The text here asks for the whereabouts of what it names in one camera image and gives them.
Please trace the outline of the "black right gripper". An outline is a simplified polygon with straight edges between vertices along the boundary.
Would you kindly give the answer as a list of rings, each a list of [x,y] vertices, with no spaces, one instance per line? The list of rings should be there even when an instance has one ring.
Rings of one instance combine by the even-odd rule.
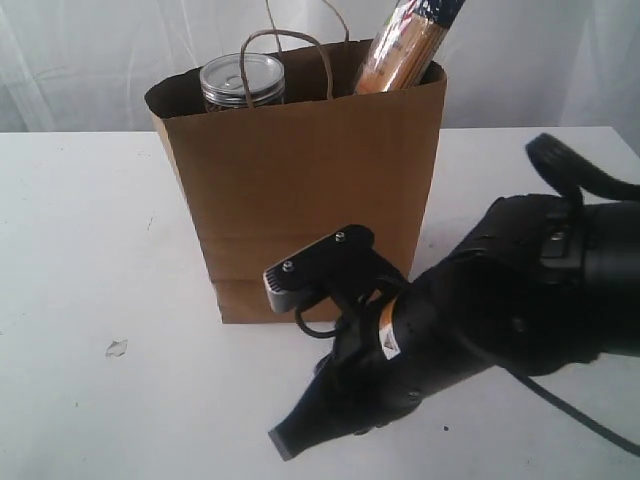
[[[269,431],[282,459],[330,440],[380,428],[427,397],[480,372],[480,359],[438,311],[427,279],[376,299],[336,337],[313,384]]]

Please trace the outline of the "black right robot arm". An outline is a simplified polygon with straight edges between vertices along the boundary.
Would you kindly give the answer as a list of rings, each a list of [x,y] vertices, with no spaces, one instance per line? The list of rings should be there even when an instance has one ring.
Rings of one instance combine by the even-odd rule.
[[[529,388],[603,353],[639,352],[639,206],[572,208],[551,195],[496,200],[440,262],[406,279],[348,225],[267,269],[274,311],[324,300],[333,345],[270,431],[281,458],[413,413],[492,367]]]

